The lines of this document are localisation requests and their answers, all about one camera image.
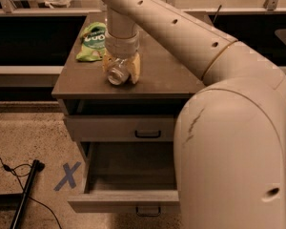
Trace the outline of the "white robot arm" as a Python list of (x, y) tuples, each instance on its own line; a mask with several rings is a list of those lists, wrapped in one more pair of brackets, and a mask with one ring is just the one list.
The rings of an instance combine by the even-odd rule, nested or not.
[(286, 74), (247, 45), (159, 0), (102, 0), (205, 87), (175, 123), (185, 229), (286, 229)]

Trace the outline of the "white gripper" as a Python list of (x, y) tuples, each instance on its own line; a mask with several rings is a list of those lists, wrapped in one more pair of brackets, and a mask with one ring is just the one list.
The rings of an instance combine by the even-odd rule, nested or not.
[(103, 72), (106, 73), (108, 71), (113, 56), (123, 59), (133, 56), (129, 71), (132, 83), (136, 84), (140, 77), (140, 55), (137, 52), (139, 48), (139, 32), (130, 38), (118, 38), (106, 31), (105, 48), (106, 51), (102, 59)]

